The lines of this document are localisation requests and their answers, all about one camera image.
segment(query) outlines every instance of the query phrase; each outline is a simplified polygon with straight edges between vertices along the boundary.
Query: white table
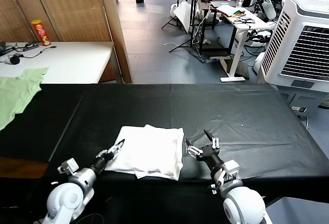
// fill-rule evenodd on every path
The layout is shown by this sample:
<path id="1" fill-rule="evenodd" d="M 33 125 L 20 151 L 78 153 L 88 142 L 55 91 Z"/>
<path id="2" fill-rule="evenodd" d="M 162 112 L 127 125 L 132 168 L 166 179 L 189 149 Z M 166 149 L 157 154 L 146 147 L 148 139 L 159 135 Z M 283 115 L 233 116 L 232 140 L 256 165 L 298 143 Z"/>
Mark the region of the white table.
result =
<path id="1" fill-rule="evenodd" d="M 240 61 L 241 53 L 243 50 L 243 47 L 246 42 L 246 37 L 248 30 L 254 30 L 254 29 L 268 29 L 269 26 L 262 21 L 260 18 L 258 18 L 256 15 L 253 13 L 249 12 L 245 8 L 239 8 L 241 11 L 245 11 L 245 17 L 251 18 L 255 21 L 255 23 L 248 23 L 248 24 L 235 24 L 234 22 L 236 21 L 237 17 L 227 17 L 223 14 L 223 16 L 238 30 L 237 33 L 240 34 L 240 41 L 237 45 L 236 52 L 233 58 L 233 62 L 230 68 L 230 71 L 228 72 L 228 67 L 225 62 L 224 58 L 219 57 L 220 63 L 227 74 L 227 77 L 221 78 L 222 82 L 237 82 L 237 81 L 245 81 L 244 77 L 235 77 L 235 71 L 237 68 L 237 65 Z"/>
<path id="2" fill-rule="evenodd" d="M 47 49 L 33 59 L 20 58 L 21 62 L 17 65 L 2 62 L 15 51 L 1 56 L 0 77 L 17 77 L 26 69 L 48 67 L 42 81 L 44 84 L 94 84 L 99 82 L 108 61 L 111 61 L 116 82 L 122 83 L 112 42 L 52 42 L 51 46 L 56 48 Z M 20 53 L 32 57 L 44 48 L 39 46 Z"/>

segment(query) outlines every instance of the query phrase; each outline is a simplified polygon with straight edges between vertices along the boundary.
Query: floor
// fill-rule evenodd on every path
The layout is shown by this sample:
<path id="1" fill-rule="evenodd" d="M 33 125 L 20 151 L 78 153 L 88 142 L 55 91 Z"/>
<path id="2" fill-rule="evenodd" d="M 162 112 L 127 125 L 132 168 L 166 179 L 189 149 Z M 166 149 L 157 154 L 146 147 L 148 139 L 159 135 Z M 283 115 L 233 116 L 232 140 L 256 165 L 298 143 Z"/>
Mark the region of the floor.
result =
<path id="1" fill-rule="evenodd" d="M 136 4 L 135 0 L 119 0 L 118 11 L 124 34 L 129 63 L 134 83 L 220 83 L 225 73 L 219 64 L 202 64 L 193 56 L 192 51 L 178 49 L 168 53 L 175 45 L 189 38 L 184 31 L 167 25 L 171 4 L 176 0 L 144 0 Z M 206 31 L 209 39 L 221 38 L 219 42 L 227 46 L 232 28 L 228 25 L 216 26 L 215 32 Z M 245 61 L 249 66 L 254 57 L 244 51 Z M 250 80 L 245 84 L 255 83 L 256 76 L 249 67 Z M 329 110 L 318 109 L 308 118 L 308 131 L 329 157 Z M 329 204 L 283 198 L 268 208 L 274 224 L 322 224 L 329 219 Z"/>

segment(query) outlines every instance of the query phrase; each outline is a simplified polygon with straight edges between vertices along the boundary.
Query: pringles can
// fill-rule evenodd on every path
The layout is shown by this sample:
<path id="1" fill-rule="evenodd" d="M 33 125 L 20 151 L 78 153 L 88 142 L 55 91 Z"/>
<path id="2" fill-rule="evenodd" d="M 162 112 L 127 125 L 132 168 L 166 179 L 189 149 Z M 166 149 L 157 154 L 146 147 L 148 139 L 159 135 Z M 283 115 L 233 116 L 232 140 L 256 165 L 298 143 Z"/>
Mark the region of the pringles can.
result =
<path id="1" fill-rule="evenodd" d="M 41 23 L 41 20 L 33 20 L 32 21 L 33 27 L 38 34 L 38 37 L 42 43 L 43 46 L 49 46 L 51 44 L 51 41 L 49 40 L 49 36 L 47 32 L 45 31 L 45 27 Z"/>

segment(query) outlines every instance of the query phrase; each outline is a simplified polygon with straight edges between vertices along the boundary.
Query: air cooler vent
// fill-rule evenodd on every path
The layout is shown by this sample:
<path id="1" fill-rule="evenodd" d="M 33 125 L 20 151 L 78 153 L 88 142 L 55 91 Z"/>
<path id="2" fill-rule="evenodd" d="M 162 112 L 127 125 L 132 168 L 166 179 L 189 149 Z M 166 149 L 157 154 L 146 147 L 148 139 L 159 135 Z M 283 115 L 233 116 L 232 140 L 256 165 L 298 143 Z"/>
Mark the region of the air cooler vent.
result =
<path id="1" fill-rule="evenodd" d="M 281 74 L 329 81 L 329 29 L 305 26 Z"/>
<path id="2" fill-rule="evenodd" d="M 278 20 L 276 31 L 273 34 L 272 41 L 267 48 L 267 52 L 264 56 L 264 60 L 262 63 L 265 75 L 267 74 L 267 72 L 273 62 L 273 59 L 277 54 L 277 51 L 283 40 L 284 35 L 286 34 L 290 21 L 291 21 L 291 19 L 288 16 L 288 14 L 286 14 L 283 11 L 280 19 Z"/>

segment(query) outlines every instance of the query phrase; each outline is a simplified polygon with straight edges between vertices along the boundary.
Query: folded white cloth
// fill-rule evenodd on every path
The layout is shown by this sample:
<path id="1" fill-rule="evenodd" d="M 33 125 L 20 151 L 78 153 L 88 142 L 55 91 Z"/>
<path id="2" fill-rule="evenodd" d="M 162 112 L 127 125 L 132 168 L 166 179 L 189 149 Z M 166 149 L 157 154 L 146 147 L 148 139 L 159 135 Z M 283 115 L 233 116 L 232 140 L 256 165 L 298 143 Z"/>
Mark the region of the folded white cloth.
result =
<path id="1" fill-rule="evenodd" d="M 115 142 L 125 139 L 121 151 L 105 170 L 178 180 L 183 138 L 182 128 L 123 126 Z"/>

